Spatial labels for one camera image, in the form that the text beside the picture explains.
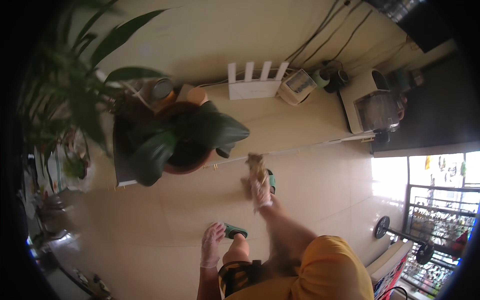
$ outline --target hand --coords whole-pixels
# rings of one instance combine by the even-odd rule
[[[215,268],[220,255],[218,254],[218,244],[225,237],[225,226],[222,223],[213,223],[205,230],[202,238],[202,257],[200,260],[201,268]]]
[[[265,181],[261,184],[258,181],[257,175],[250,173],[250,186],[252,187],[253,210],[256,211],[262,206],[272,206],[272,195],[270,194],[270,181],[268,174],[266,174]]]

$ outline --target tiled floor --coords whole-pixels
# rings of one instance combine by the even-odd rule
[[[368,265],[388,247],[372,231],[388,215],[400,229],[407,181],[405,158],[373,159],[358,141],[312,147],[300,153],[266,156],[276,177],[277,196],[291,216],[319,235],[345,238]],[[68,238],[53,243],[67,271],[99,274],[115,298],[195,299],[200,245],[213,221],[245,228],[250,257],[268,257],[263,220],[244,198],[243,161],[164,174],[154,186],[74,194],[67,202]],[[224,239],[220,255],[231,240]]]

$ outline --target yellow shirt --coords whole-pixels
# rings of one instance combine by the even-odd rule
[[[372,300],[370,276],[347,242],[321,236],[308,245],[299,275],[274,278],[239,290],[226,300]]]

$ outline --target brown flower pot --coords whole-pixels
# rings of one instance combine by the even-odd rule
[[[195,103],[174,102],[161,109],[155,119],[169,121],[184,113],[193,113],[199,106]],[[212,154],[209,149],[193,140],[178,141],[172,157],[165,164],[164,171],[170,174],[188,174],[201,168]]]

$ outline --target person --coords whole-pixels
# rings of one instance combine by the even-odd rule
[[[269,180],[260,183],[250,174],[249,182],[254,210],[266,221],[270,257],[264,264],[252,262],[246,230],[212,224],[202,239],[197,300],[220,300],[220,290],[228,300],[373,299],[370,276],[344,239],[317,236],[292,220]],[[223,238],[233,242],[218,272]]]

